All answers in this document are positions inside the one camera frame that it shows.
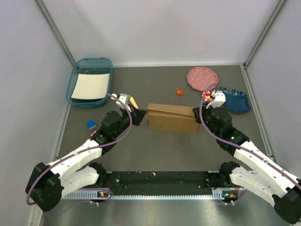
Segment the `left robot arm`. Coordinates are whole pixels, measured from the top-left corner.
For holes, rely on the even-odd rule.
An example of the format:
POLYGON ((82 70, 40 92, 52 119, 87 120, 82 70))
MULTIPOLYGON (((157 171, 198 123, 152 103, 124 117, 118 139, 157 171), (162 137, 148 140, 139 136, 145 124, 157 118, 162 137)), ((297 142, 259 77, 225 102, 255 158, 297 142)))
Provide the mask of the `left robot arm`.
POLYGON ((133 106, 119 113, 107 112, 100 129, 79 148, 51 163, 38 163, 25 189, 27 204, 36 204, 43 212, 48 212, 66 195, 80 188, 93 184, 103 186, 107 180, 105 169, 91 161, 124 139, 131 126, 139 126, 145 114, 146 110, 133 106))

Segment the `brown cardboard box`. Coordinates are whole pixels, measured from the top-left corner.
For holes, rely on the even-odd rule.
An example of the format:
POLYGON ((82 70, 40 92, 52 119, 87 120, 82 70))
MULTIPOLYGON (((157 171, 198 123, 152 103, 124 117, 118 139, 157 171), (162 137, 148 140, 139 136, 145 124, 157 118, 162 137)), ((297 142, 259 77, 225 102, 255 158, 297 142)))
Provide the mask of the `brown cardboard box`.
POLYGON ((199 124, 190 106, 149 103, 148 126, 152 130, 197 134, 199 124))

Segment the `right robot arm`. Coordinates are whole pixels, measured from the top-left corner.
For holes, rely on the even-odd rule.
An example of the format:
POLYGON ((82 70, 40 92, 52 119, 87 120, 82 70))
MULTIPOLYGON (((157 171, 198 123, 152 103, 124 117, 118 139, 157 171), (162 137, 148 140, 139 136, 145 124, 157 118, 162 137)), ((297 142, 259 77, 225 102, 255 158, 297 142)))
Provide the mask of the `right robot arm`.
POLYGON ((251 168, 234 163, 221 166, 224 186, 241 186, 268 202, 287 223, 301 220, 301 179, 266 156, 244 133, 232 125, 232 117, 223 107, 193 109, 195 121, 202 124, 220 148, 251 168))

